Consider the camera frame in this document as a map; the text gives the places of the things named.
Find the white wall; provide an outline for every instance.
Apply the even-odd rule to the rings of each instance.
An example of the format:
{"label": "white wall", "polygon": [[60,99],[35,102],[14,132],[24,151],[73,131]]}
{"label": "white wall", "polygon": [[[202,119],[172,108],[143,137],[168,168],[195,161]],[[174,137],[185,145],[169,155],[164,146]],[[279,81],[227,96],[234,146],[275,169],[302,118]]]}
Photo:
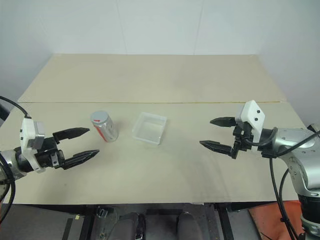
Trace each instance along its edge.
{"label": "white wall", "polygon": [[[310,27],[309,22],[317,27],[317,0],[0,0],[0,3],[0,95],[13,100],[24,92],[52,53],[261,53],[261,60],[304,122],[308,124],[320,116],[302,106],[315,96],[310,94],[309,100],[304,98],[301,104],[302,94],[297,90],[302,85],[301,79],[318,84],[318,68],[315,63],[307,63],[316,61],[313,49],[319,47],[316,33],[320,31],[297,30],[297,26]],[[302,65],[292,59],[295,56],[304,57]]]}
{"label": "white wall", "polygon": [[320,121],[320,1],[290,0],[265,39],[260,60],[302,121]]}

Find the beige tabletop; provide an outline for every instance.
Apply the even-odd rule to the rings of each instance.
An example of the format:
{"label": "beige tabletop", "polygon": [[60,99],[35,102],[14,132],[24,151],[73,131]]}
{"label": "beige tabletop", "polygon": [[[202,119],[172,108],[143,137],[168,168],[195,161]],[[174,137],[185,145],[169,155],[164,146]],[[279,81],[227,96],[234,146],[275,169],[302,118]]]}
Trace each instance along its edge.
{"label": "beige tabletop", "polygon": [[256,55],[56,54],[21,103],[238,103],[286,97]]}
{"label": "beige tabletop", "polygon": [[[92,149],[100,152],[68,170],[47,168],[16,182],[17,204],[121,204],[273,201],[269,161],[259,152],[239,152],[237,159],[199,144],[234,142],[232,128],[209,124],[213,118],[235,116],[240,103],[22,103],[34,120],[42,121],[46,137],[74,127],[91,131],[58,145],[67,158]],[[260,103],[265,127],[300,128],[303,123],[289,103]],[[107,111],[119,128],[115,142],[105,143],[90,122],[90,114]],[[132,137],[140,112],[168,118],[160,145]],[[18,147],[23,115],[14,109],[0,128],[0,149]],[[279,183],[286,169],[274,160]],[[297,199],[291,181],[284,199]]]}

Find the silver can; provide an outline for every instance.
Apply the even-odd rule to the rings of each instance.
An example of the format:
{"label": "silver can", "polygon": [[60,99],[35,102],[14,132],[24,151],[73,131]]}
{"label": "silver can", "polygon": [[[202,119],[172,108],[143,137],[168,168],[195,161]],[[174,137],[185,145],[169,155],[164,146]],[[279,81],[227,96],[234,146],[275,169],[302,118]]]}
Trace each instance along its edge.
{"label": "silver can", "polygon": [[119,132],[106,111],[96,111],[92,113],[91,122],[103,140],[106,142],[114,142],[117,140]]}

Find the transparent plastic box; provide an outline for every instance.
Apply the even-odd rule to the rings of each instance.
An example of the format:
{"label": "transparent plastic box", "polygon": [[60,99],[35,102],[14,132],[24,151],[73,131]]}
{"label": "transparent plastic box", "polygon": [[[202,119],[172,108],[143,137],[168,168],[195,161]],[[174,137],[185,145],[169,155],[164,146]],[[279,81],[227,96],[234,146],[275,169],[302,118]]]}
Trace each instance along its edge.
{"label": "transparent plastic box", "polygon": [[166,123],[167,118],[165,116],[142,112],[132,129],[133,137],[150,144],[159,145]]}

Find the orange object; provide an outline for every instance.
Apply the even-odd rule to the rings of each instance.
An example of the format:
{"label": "orange object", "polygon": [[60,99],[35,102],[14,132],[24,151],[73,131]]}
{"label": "orange object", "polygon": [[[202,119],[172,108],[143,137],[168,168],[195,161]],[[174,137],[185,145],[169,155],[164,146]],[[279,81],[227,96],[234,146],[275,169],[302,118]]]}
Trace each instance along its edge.
{"label": "orange object", "polygon": [[[298,235],[303,233],[304,231],[300,220],[302,214],[300,202],[285,201],[284,208],[296,233]],[[286,225],[280,220],[282,216],[276,202],[251,208],[249,212],[262,240],[290,240]]]}

